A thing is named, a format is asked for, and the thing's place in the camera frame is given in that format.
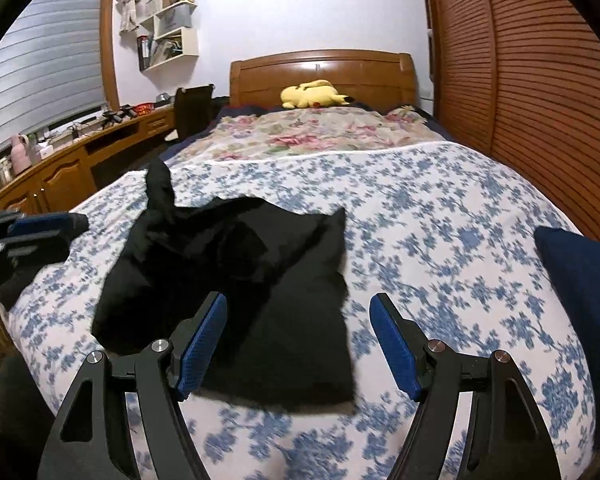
yellow stuffed animal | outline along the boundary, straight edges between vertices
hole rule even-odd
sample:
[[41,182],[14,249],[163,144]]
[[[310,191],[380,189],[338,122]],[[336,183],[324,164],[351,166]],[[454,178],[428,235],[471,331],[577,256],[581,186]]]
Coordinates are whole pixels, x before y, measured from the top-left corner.
[[302,83],[299,86],[289,86],[280,92],[280,99],[282,99],[283,107],[289,110],[308,106],[348,105],[353,101],[346,95],[339,95],[331,83],[325,79]]

white wall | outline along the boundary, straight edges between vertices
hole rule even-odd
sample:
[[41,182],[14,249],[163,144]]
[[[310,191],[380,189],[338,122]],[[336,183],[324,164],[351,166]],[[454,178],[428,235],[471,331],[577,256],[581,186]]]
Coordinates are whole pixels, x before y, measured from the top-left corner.
[[200,57],[162,69],[138,70],[135,34],[118,35],[114,10],[114,62],[120,103],[152,101],[178,86],[216,85],[229,93],[229,65],[237,59],[293,50],[366,48],[408,52],[420,95],[431,97],[424,0],[196,0],[194,26]]

window blind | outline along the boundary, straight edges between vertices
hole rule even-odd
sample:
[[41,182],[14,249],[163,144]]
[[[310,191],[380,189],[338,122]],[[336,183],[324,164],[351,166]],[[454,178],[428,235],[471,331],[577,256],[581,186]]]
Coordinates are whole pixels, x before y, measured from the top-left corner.
[[0,149],[104,102],[100,0],[33,0],[0,42]]

silver bolt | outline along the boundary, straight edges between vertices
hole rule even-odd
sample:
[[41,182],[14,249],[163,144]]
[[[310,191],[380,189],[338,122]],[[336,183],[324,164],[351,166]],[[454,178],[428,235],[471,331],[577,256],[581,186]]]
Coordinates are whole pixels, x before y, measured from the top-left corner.
[[427,346],[432,352],[442,352],[446,348],[446,345],[440,339],[430,339]]
[[154,352],[164,352],[169,347],[169,342],[166,339],[156,339],[151,343],[151,350]]
[[508,352],[505,352],[504,350],[496,350],[493,355],[501,363],[508,363],[509,361],[511,361],[511,356]]
[[87,362],[91,363],[92,365],[100,362],[101,359],[102,359],[102,352],[100,350],[94,350],[89,355],[87,355]]

wooden desk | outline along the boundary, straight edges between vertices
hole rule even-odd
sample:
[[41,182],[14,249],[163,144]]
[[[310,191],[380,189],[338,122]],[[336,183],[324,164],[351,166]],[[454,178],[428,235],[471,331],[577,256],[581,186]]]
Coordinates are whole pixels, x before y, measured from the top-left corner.
[[68,211],[97,191],[92,168],[109,157],[174,127],[173,107],[163,107],[80,137],[19,174],[0,190],[0,211],[27,214]]

